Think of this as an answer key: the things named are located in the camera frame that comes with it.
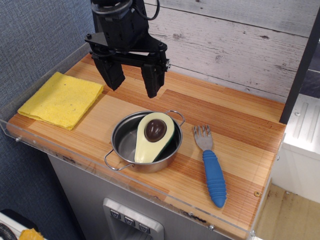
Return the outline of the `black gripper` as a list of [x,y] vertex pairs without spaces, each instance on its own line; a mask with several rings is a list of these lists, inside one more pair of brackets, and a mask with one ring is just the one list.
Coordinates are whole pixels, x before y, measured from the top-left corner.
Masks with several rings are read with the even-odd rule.
[[106,85],[115,91],[125,80],[122,65],[142,66],[141,73],[149,98],[157,96],[170,68],[167,45],[149,34],[144,7],[93,7],[95,33],[88,33],[92,59]]

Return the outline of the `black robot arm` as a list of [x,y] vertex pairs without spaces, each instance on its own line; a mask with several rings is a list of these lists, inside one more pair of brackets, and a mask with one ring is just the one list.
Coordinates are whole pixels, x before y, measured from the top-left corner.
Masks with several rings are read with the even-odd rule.
[[160,3],[152,17],[142,0],[93,0],[91,10],[95,33],[84,40],[107,86],[115,91],[122,84],[123,65],[139,67],[148,97],[156,97],[170,68],[167,45],[149,34],[149,21],[158,16]]

